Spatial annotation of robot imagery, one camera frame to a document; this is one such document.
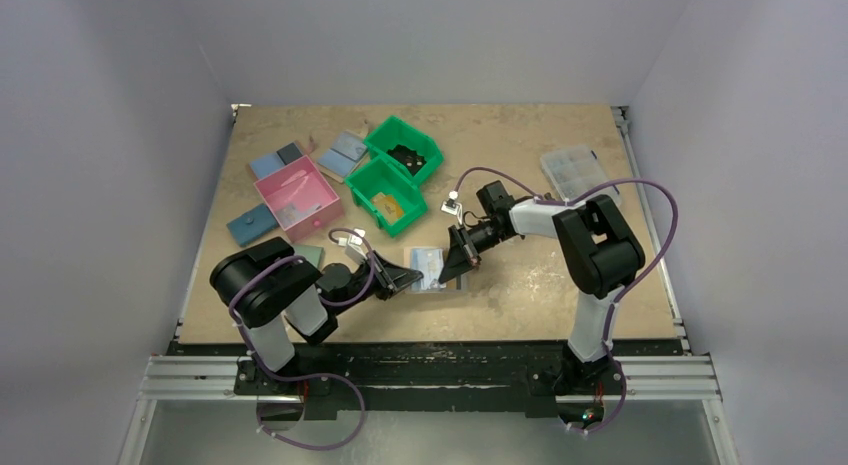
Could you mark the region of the beige leather card holder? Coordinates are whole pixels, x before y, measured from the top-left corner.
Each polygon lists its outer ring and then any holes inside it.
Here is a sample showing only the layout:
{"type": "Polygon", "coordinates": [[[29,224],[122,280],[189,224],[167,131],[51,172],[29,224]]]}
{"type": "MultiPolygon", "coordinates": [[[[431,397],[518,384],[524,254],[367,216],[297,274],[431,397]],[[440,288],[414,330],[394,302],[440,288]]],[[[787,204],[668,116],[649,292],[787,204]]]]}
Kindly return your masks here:
{"type": "Polygon", "coordinates": [[[444,249],[409,247],[405,249],[404,254],[404,266],[422,274],[422,277],[407,289],[409,294],[460,293],[470,290],[470,283],[465,275],[446,283],[438,281],[444,267],[444,249]]]}

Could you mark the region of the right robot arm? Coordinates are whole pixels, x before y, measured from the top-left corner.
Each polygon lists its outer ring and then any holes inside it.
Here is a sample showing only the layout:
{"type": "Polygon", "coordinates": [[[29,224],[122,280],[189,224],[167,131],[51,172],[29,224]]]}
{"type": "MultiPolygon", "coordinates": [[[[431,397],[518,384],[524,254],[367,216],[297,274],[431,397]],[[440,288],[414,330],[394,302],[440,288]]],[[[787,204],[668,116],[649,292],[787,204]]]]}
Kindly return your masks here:
{"type": "Polygon", "coordinates": [[[617,297],[635,283],[646,262],[640,242],[606,195],[576,205],[553,205],[537,198],[516,199],[494,181],[476,196],[485,215],[473,226],[459,222],[449,227],[439,282],[477,268],[483,252],[516,236],[556,240],[579,290],[575,321],[559,366],[534,371],[531,378],[557,395],[593,390],[612,362],[617,297]]]}

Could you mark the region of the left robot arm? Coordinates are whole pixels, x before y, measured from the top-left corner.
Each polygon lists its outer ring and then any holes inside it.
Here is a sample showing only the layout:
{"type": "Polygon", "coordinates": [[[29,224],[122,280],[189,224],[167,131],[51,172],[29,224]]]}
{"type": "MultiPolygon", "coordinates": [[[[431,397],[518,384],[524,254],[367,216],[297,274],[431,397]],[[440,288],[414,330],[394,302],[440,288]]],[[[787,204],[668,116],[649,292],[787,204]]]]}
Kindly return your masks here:
{"type": "Polygon", "coordinates": [[[260,368],[259,380],[272,393],[292,390],[301,374],[292,328],[309,345],[338,328],[338,316],[376,298],[386,301],[409,289],[423,273],[380,255],[354,229],[333,229],[333,244],[356,263],[318,269],[283,238],[272,238],[221,260],[209,283],[260,368]]]}

